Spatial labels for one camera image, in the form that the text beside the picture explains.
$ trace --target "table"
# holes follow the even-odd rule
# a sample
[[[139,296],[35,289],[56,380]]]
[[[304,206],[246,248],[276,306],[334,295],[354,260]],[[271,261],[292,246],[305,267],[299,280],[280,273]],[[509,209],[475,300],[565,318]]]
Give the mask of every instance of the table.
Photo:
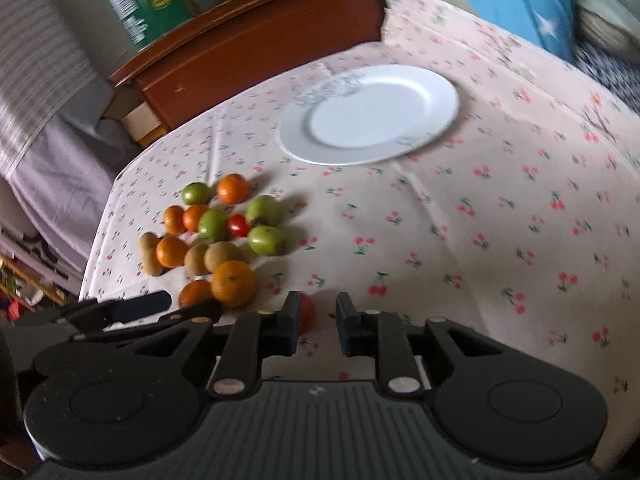
[[[82,294],[164,288],[175,299],[184,270],[146,277],[138,236],[162,232],[162,212],[185,184],[242,173],[286,210],[288,254],[252,261],[250,308],[278,309],[288,290],[302,290],[318,314],[296,356],[266,360],[265,376],[372,376],[371,360],[340,355],[331,318],[340,291],[361,310],[415,324],[446,316],[598,387],[610,417],[595,461],[611,465],[640,422],[640,118],[571,66],[462,10],[387,1],[382,43],[265,81],[135,160],[114,185]],[[456,85],[460,115],[439,142],[350,168],[278,149],[278,116],[300,91],[385,63]]]

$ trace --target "wooden cabinet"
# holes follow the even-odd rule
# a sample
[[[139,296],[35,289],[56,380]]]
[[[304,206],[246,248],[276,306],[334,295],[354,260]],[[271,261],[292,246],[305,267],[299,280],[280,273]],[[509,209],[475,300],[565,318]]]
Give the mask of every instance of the wooden cabinet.
[[[133,82],[174,129],[291,68],[380,40],[382,0],[229,0],[177,27],[111,76]]]

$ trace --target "potato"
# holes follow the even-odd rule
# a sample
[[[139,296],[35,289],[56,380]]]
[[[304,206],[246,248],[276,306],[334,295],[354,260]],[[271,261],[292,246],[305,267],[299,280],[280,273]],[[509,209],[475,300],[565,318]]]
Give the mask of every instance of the potato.
[[[209,249],[208,246],[198,244],[187,251],[184,256],[184,268],[190,276],[203,276],[209,271],[204,264],[204,255]]]
[[[138,248],[140,249],[140,252],[144,254],[147,249],[155,249],[159,241],[160,238],[158,238],[154,233],[144,233],[140,237],[140,240],[138,240]]]
[[[142,254],[142,268],[149,276],[160,276],[164,272],[164,267],[158,262],[155,247],[149,247]]]
[[[219,265],[230,260],[244,262],[242,251],[231,242],[213,244],[204,255],[204,264],[209,269],[209,272],[216,272]]]

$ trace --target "cherry tomato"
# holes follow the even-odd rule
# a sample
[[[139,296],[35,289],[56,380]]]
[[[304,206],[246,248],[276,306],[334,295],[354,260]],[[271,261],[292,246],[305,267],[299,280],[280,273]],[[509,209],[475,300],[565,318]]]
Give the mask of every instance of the cherry tomato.
[[[226,228],[229,232],[238,238],[246,238],[249,234],[249,226],[246,224],[246,220],[242,215],[233,215],[226,221]]]
[[[303,335],[313,328],[316,319],[316,311],[311,298],[307,294],[302,294],[300,298],[300,326],[298,335]]]

